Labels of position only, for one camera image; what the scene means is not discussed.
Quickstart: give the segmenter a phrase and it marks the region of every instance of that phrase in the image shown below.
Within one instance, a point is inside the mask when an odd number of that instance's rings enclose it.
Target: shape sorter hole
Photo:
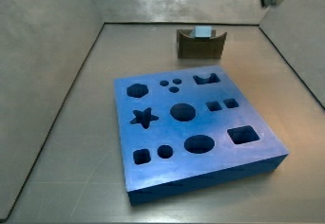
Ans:
[[[146,84],[132,84],[127,87],[127,95],[132,98],[142,98],[144,95],[147,95],[148,89]]]
[[[150,162],[150,151],[148,149],[140,149],[134,152],[134,161],[136,165]]]
[[[182,80],[181,80],[181,79],[174,79],[174,80],[173,80],[173,83],[174,83],[174,84],[181,84],[181,83],[182,83]]]
[[[169,86],[169,81],[161,81],[162,86]]]
[[[229,136],[234,144],[243,144],[259,140],[258,133],[250,125],[227,130]]]
[[[179,91],[179,88],[177,86],[171,86],[169,88],[169,91],[173,92],[173,93],[177,93]]]
[[[227,108],[238,107],[238,101],[235,99],[226,99],[223,102]]]
[[[173,153],[174,153],[173,148],[169,145],[162,145],[158,148],[158,156],[162,159],[170,159],[173,156]]]
[[[148,128],[150,122],[159,119],[158,116],[151,114],[151,107],[146,108],[144,111],[134,110],[135,118],[130,121],[130,124],[140,123],[144,129]]]
[[[210,110],[211,112],[214,112],[214,111],[219,111],[219,110],[222,109],[222,107],[221,107],[221,105],[219,105],[218,102],[207,102],[206,105],[207,105],[209,110]]]
[[[219,83],[219,79],[214,73],[211,73],[209,78],[201,78],[199,76],[193,76],[197,84],[215,84]]]
[[[195,118],[195,108],[187,103],[178,103],[170,108],[170,115],[177,121],[191,121]]]
[[[214,140],[209,136],[197,135],[187,138],[185,147],[190,153],[202,154],[213,150]]]

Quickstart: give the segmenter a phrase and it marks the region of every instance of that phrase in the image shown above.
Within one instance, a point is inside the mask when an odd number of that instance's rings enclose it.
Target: floor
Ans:
[[[258,27],[229,32],[221,60],[179,60],[177,29],[106,25],[8,223],[324,222],[324,109]],[[290,151],[272,174],[131,207],[112,79],[221,65]]]

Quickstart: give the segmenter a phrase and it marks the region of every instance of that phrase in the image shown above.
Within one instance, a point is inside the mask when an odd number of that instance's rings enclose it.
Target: block top surface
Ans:
[[[115,79],[127,191],[288,154],[217,65]]]

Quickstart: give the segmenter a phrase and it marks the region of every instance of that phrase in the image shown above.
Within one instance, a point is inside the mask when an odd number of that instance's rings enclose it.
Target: large circular hole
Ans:
[[[190,153],[202,154],[213,150],[214,140],[211,137],[197,135],[187,138],[185,147]]]
[[[169,145],[162,145],[162,146],[158,148],[158,156],[159,156],[162,159],[169,159],[169,158],[171,158],[171,156],[173,156],[173,148],[171,148]]]
[[[195,117],[195,108],[186,103],[178,103],[170,108],[170,114],[177,121],[191,121]]]

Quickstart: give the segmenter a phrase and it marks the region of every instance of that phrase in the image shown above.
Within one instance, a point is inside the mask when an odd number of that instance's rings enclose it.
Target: brown cardboard box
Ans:
[[[187,59],[219,59],[227,37],[227,32],[211,38],[191,38],[190,29],[178,29],[178,58]]]

